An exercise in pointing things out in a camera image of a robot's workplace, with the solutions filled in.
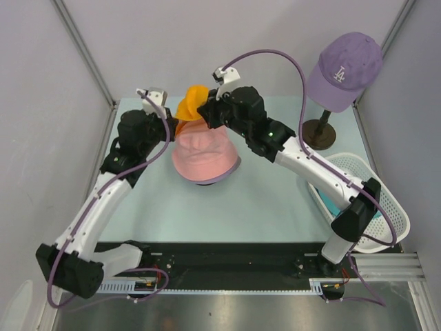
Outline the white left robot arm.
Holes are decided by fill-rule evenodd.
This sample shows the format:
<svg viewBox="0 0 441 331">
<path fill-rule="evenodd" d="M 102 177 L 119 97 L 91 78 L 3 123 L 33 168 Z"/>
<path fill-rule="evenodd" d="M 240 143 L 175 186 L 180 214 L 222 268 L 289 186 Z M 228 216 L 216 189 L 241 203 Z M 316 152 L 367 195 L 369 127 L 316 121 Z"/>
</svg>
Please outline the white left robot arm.
<svg viewBox="0 0 441 331">
<path fill-rule="evenodd" d="M 63 234 L 52 245 L 42 243 L 36 251 L 52 307 L 59 306 L 52 298 L 53 287 L 89 299 L 105 278 L 121 273 L 147 274 L 154 281 L 168 277 L 155 266 L 147 244 L 127 240 L 104 252 L 95 248 L 118 205 L 146 167 L 160 157 L 150 157 L 150 153 L 160 142 L 173 141 L 177 123 L 169 108 L 151 113 L 129 110 L 121 115 L 117 136 L 89 197 Z"/>
</svg>

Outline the yellow hat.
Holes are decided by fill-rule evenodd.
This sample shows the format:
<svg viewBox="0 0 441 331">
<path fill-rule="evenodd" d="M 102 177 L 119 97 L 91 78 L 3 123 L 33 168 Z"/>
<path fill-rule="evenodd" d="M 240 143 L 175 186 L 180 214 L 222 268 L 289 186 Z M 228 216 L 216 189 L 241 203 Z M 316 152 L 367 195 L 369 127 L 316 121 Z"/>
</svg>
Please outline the yellow hat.
<svg viewBox="0 0 441 331">
<path fill-rule="evenodd" d="M 202 118 L 198 113 L 198 108 L 206 103 L 208 95 L 209 88 L 206 86 L 194 85 L 187 89 L 185 97 L 178 104 L 174 117 L 178 119 L 175 135 L 179 134 L 186 123 L 198 121 Z"/>
</svg>

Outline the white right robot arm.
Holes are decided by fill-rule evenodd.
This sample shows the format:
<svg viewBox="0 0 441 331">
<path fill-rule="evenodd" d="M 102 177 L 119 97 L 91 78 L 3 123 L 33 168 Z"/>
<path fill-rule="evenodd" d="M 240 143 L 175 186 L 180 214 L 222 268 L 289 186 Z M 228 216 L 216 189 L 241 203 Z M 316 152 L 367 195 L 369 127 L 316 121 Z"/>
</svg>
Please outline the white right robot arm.
<svg viewBox="0 0 441 331">
<path fill-rule="evenodd" d="M 343 258 L 379 210 L 379 181 L 348 177 L 301 144 L 291 128 L 268 117 L 263 98 L 253 87 L 237 88 L 221 98 L 212 90 L 197 112 L 209 128 L 229 128 L 244 138 L 254 154 L 303 177 L 333 201 L 340 213 L 331 222 L 332 234 L 322 247 L 318 269 L 326 277 L 341 271 Z"/>
</svg>

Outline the purple baseball cap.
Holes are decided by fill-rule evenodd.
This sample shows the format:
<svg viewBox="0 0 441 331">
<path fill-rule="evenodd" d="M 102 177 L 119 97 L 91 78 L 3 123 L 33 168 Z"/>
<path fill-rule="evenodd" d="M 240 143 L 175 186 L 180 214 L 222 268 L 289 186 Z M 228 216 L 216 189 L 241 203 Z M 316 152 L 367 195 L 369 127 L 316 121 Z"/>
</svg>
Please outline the purple baseball cap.
<svg viewBox="0 0 441 331">
<path fill-rule="evenodd" d="M 335 113 L 346 110 L 377 78 L 382 50 L 361 32 L 349 32 L 321 53 L 307 80 L 307 96 Z"/>
</svg>

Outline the teal cap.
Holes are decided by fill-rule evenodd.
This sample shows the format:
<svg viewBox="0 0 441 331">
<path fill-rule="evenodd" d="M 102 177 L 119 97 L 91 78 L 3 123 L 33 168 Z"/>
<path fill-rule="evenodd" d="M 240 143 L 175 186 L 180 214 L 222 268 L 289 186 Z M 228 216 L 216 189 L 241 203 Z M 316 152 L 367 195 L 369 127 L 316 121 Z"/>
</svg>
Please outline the teal cap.
<svg viewBox="0 0 441 331">
<path fill-rule="evenodd" d="M 322 191 L 314 188 L 316 203 L 329 224 L 340 215 L 341 209 Z"/>
</svg>

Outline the pink bucket hat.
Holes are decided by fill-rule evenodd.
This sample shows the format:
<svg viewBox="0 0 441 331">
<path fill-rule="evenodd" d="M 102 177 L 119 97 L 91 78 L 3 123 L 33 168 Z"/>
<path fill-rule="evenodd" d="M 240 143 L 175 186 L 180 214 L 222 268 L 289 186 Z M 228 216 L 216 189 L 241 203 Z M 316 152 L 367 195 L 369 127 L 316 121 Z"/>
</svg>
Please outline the pink bucket hat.
<svg viewBox="0 0 441 331">
<path fill-rule="evenodd" d="M 210 129 L 203 120 L 185 124 L 175 136 L 172 162 L 188 181 L 213 179 L 227 172 L 239 158 L 227 128 Z"/>
</svg>

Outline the purple bucket hat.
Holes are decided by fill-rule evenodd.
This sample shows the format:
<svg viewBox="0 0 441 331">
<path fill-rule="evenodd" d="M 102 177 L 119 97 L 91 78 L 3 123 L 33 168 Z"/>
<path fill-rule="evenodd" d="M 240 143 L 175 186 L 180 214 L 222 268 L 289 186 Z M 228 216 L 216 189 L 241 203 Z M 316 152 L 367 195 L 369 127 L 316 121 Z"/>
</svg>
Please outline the purple bucket hat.
<svg viewBox="0 0 441 331">
<path fill-rule="evenodd" d="M 237 161 L 235 162 L 235 164 L 225 173 L 223 173 L 222 175 L 219 175 L 217 177 L 214 177 L 213 179 L 208 179 L 208 180 L 204 180 L 204 181 L 194 181 L 194 183 L 200 183 L 200 182 L 219 182 L 222 181 L 224 179 L 226 179 L 228 176 L 230 176 L 232 173 L 234 173 L 240 166 L 241 164 L 241 158 L 239 157 L 237 159 Z"/>
</svg>

